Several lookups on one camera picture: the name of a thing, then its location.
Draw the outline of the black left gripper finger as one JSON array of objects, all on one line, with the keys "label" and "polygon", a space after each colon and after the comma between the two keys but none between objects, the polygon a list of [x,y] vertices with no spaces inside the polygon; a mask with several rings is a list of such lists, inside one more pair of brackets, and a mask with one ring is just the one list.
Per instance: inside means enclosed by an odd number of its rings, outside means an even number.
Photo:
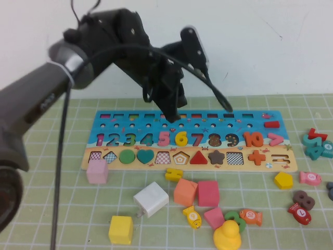
[{"label": "black left gripper finger", "polygon": [[185,97],[185,92],[183,85],[180,83],[177,90],[177,108],[181,108],[187,105],[187,99]]},{"label": "black left gripper finger", "polygon": [[177,99],[176,98],[166,98],[158,101],[158,107],[165,116],[165,119],[174,123],[180,120],[180,115],[177,111]]}]

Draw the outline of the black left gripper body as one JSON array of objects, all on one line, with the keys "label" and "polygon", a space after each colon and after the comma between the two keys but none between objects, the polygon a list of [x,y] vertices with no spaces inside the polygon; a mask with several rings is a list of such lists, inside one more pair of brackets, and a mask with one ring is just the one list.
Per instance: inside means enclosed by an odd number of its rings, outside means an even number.
[{"label": "black left gripper body", "polygon": [[171,43],[161,48],[152,45],[142,45],[147,51],[150,60],[147,75],[144,77],[142,89],[143,99],[146,103],[166,98],[176,98],[178,85],[184,77],[181,66],[170,60],[171,56],[182,63],[188,62],[182,43]]}]

